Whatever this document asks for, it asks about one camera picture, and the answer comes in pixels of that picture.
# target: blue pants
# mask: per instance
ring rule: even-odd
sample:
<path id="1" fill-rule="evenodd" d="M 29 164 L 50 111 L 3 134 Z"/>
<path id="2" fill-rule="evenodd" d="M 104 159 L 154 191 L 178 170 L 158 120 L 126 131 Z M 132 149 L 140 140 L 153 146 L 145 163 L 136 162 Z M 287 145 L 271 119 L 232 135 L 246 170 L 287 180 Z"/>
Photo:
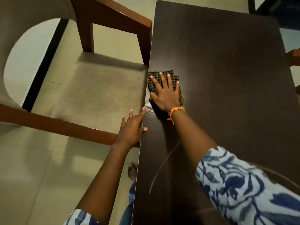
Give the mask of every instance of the blue pants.
<path id="1" fill-rule="evenodd" d="M 135 181 L 133 181 L 133 184 L 129 189 L 129 205 L 127 206 L 125 212 L 122 215 L 120 225 L 131 225 L 134 194 L 135 194 Z"/>

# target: tabletop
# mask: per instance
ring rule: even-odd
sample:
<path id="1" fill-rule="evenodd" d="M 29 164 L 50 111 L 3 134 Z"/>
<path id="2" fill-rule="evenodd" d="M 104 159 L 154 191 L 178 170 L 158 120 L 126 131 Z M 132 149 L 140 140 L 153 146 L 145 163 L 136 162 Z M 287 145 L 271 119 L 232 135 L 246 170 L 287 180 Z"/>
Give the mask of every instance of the tabletop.
<path id="1" fill-rule="evenodd" d="M 300 107 L 276 20 L 156 3 L 149 71 L 174 70 L 187 114 L 220 146 L 299 194 Z M 226 224 L 167 114 L 148 102 L 135 224 Z"/>

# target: sleeve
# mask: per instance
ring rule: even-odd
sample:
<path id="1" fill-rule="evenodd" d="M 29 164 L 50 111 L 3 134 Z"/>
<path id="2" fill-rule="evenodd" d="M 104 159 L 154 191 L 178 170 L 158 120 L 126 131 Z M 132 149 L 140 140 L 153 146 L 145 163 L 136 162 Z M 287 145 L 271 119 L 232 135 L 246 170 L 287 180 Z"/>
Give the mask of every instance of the sleeve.
<path id="1" fill-rule="evenodd" d="M 99 225 L 99 223 L 87 212 L 76 209 L 64 225 Z"/>
<path id="2" fill-rule="evenodd" d="M 222 147 L 199 162 L 196 178 L 232 224 L 300 224 L 300 197 Z"/>

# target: orange bracelet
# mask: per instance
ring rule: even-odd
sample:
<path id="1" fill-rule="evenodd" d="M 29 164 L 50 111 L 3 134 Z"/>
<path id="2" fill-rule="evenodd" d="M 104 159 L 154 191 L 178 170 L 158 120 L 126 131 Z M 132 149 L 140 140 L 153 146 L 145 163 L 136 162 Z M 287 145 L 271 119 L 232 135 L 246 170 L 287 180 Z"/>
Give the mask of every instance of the orange bracelet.
<path id="1" fill-rule="evenodd" d="M 175 110 L 183 110 L 185 112 L 185 108 L 184 107 L 174 107 L 170 112 L 169 112 L 169 115 L 170 117 L 167 119 L 167 120 L 171 120 L 173 122 L 173 125 L 174 125 L 174 121 L 172 119 L 172 113 L 175 111 Z"/>

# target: finger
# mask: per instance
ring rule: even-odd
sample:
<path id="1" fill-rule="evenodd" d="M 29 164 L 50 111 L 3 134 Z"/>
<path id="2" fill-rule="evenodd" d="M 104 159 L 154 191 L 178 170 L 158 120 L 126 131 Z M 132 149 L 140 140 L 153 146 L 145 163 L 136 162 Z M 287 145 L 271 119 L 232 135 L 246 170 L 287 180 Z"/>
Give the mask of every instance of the finger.
<path id="1" fill-rule="evenodd" d="M 140 122 L 144 119 L 145 112 L 146 112 L 146 108 L 143 107 L 141 113 L 137 116 L 137 118 L 139 119 Z"/>
<path id="2" fill-rule="evenodd" d="M 153 99 L 153 101 L 154 101 L 154 102 L 156 103 L 156 105 L 157 105 L 157 102 L 158 102 L 158 96 L 157 96 L 154 92 L 151 92 L 150 97 Z"/>
<path id="3" fill-rule="evenodd" d="M 127 121 L 128 121 L 129 119 L 131 119 L 132 117 L 133 117 L 133 109 L 130 110 Z"/>
<path id="4" fill-rule="evenodd" d="M 157 79 L 155 79 L 154 76 L 150 76 L 150 78 L 152 79 L 152 82 L 153 82 L 153 84 L 156 87 L 156 90 L 158 92 L 160 92 L 161 90 L 163 90 L 163 88 L 161 87 L 161 85 L 159 84 L 159 82 L 157 81 Z"/>
<path id="5" fill-rule="evenodd" d="M 170 74 L 168 74 L 168 85 L 169 85 L 169 89 L 173 91 L 173 83 Z"/>
<path id="6" fill-rule="evenodd" d="M 163 75 L 163 73 L 160 72 L 159 75 L 160 75 L 160 78 L 161 78 L 161 83 L 163 84 L 163 88 L 168 88 L 167 81 L 166 81 L 165 76 Z"/>
<path id="7" fill-rule="evenodd" d="M 179 81 L 176 82 L 175 93 L 179 95 Z"/>
<path id="8" fill-rule="evenodd" d="M 148 130 L 147 127 L 141 127 L 139 128 L 139 132 L 142 134 L 143 132 L 146 132 Z"/>
<path id="9" fill-rule="evenodd" d="M 126 121 L 125 121 L 125 115 L 123 115 L 122 117 L 122 123 L 121 123 L 121 127 L 123 127 L 125 125 Z"/>

